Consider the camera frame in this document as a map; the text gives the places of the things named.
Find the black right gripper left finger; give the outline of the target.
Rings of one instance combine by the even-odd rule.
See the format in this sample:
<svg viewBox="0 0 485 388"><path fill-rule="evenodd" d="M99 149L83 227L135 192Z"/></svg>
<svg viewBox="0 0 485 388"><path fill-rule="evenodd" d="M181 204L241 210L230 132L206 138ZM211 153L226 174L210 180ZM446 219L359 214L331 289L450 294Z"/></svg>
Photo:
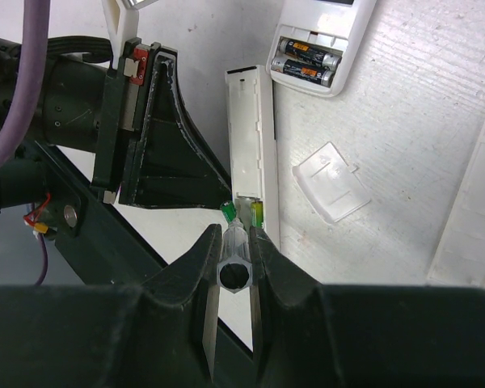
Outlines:
<svg viewBox="0 0 485 388"><path fill-rule="evenodd" d="M143 286L0 286L0 387L208 387L221 227Z"/></svg>

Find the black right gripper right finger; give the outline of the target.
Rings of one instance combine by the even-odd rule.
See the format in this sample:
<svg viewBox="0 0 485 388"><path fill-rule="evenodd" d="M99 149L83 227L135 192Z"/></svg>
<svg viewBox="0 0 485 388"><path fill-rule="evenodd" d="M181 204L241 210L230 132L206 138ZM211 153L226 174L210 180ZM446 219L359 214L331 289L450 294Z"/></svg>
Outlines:
<svg viewBox="0 0 485 388"><path fill-rule="evenodd" d="M485 289L325 285L249 238L260 387L485 387Z"/></svg>

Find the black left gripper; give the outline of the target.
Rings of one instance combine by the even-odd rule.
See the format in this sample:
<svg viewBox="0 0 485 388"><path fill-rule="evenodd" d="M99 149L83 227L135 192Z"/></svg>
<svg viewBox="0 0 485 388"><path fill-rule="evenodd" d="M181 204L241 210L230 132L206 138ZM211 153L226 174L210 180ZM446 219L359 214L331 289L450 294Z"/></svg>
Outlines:
<svg viewBox="0 0 485 388"><path fill-rule="evenodd" d="M40 97L27 138L91 152L99 199L142 209L219 209L228 173L194 125L177 78L177 53L129 40L120 68L109 40L48 40Z"/></svg>

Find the green and white battery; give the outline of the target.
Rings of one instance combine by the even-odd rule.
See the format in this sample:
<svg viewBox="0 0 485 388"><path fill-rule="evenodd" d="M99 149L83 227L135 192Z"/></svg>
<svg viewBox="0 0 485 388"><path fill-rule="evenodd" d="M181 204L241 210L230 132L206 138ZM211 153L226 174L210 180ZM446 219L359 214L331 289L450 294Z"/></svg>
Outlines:
<svg viewBox="0 0 485 388"><path fill-rule="evenodd" d="M233 222L238 218L237 209L232 200L223 202L220 206L220 210L228 224L230 224L231 222Z"/></svg>

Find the white battery cover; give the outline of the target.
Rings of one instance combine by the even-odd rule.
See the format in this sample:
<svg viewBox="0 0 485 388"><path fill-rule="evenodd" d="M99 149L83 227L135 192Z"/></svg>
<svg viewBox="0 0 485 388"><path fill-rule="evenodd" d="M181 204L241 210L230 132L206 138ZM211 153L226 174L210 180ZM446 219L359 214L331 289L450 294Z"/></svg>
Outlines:
<svg viewBox="0 0 485 388"><path fill-rule="evenodd" d="M330 141L292 167L302 194L328 224L344 219L371 201L355 171Z"/></svg>

